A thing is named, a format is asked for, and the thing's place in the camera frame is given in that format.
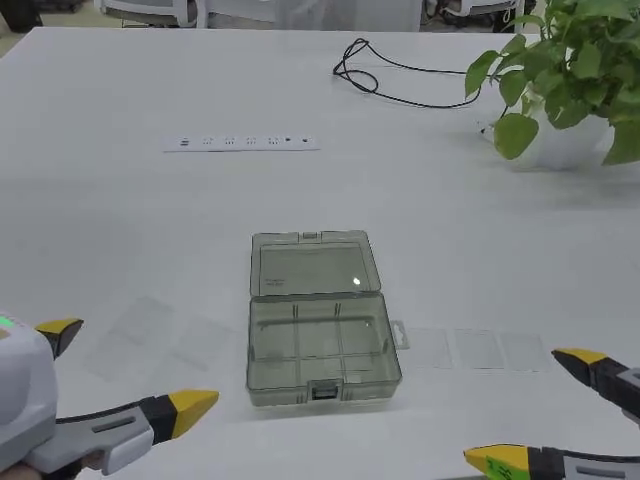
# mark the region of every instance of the green leaf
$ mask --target green leaf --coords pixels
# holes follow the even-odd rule
[[[621,102],[619,97],[616,97],[613,102],[611,102],[611,108],[609,108],[607,116],[611,125],[622,122],[640,121],[640,108],[638,108],[637,105]]]
[[[529,50],[524,57],[524,74],[527,80],[535,80],[544,70],[552,69],[556,64],[548,53],[541,50]]]
[[[640,106],[640,86],[621,89],[618,93],[618,100],[622,103]]]
[[[529,97],[524,95],[522,97],[522,114],[528,115],[532,107],[533,107],[533,101]]]
[[[516,17],[513,20],[511,20],[509,23],[507,23],[507,25],[504,28],[506,30],[507,28],[513,27],[514,25],[517,25],[520,23],[522,24],[533,23],[534,25],[537,25],[538,27],[540,27],[541,32],[544,32],[544,20],[537,15],[520,15],[519,17]]]
[[[562,83],[563,78],[560,72],[543,70],[533,81],[534,90],[540,95],[547,95]]]
[[[518,99],[526,86],[527,78],[522,70],[512,70],[505,73],[500,79],[500,95],[502,95],[504,103],[509,107],[513,107],[518,103]]]
[[[487,78],[487,73],[489,73],[489,68],[498,56],[499,54],[495,50],[487,50],[469,66],[464,79],[464,91],[467,97],[482,86]]]
[[[496,122],[493,130],[496,150],[507,160],[522,155],[538,134],[538,122],[519,113],[508,113]]]
[[[585,43],[578,53],[578,59],[571,63],[571,73],[581,79],[598,78],[601,59],[602,55],[598,47],[592,43]]]
[[[608,88],[603,83],[589,85],[584,89],[584,99],[594,107],[599,107],[607,96]]]
[[[620,165],[640,160],[640,121],[622,122],[614,125],[613,145],[605,165]]]
[[[626,43],[640,49],[640,19],[622,28],[616,35],[607,38],[613,43]]]
[[[524,65],[524,57],[526,56],[526,54],[527,51],[524,50],[520,53],[510,53],[507,56],[502,57],[502,60],[500,60],[500,63],[498,63],[498,66],[491,74],[491,80],[495,80],[500,72],[502,72],[505,68]]]
[[[633,20],[625,0],[580,0],[575,15],[577,17],[611,17]]]
[[[527,39],[521,33],[518,33],[515,37],[509,40],[502,51],[500,52],[502,55],[510,54],[510,53],[520,53],[526,48]]]
[[[621,63],[611,69],[611,75],[622,80],[625,85],[631,85],[635,81],[636,72],[628,63]]]
[[[584,120],[589,115],[591,107],[572,99],[567,86],[562,84],[547,96],[544,109],[549,123],[558,130],[564,130]]]

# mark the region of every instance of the white table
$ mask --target white table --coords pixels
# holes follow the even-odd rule
[[[84,359],[150,296],[237,332],[238,364],[211,380],[221,400],[197,428],[114,478],[441,479],[473,475],[462,450],[497,442],[637,454],[637,427],[555,365],[414,372],[373,411],[252,410],[254,232],[367,230],[390,315],[409,327],[531,332],[640,363],[637,169],[514,172],[476,133],[501,110],[496,92],[457,111],[363,97],[330,75],[355,36],[44,28],[2,59],[0,301],[34,324],[88,322],[59,360],[61,414],[137,394]],[[507,40],[367,37],[394,59],[458,69]],[[463,91],[461,78],[374,71],[406,97]],[[217,132],[309,133],[322,150],[161,153],[167,136]]]

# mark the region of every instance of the clear plastic box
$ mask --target clear plastic box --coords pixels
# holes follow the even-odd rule
[[[402,379],[363,231],[254,235],[249,317],[256,406],[389,398]]]

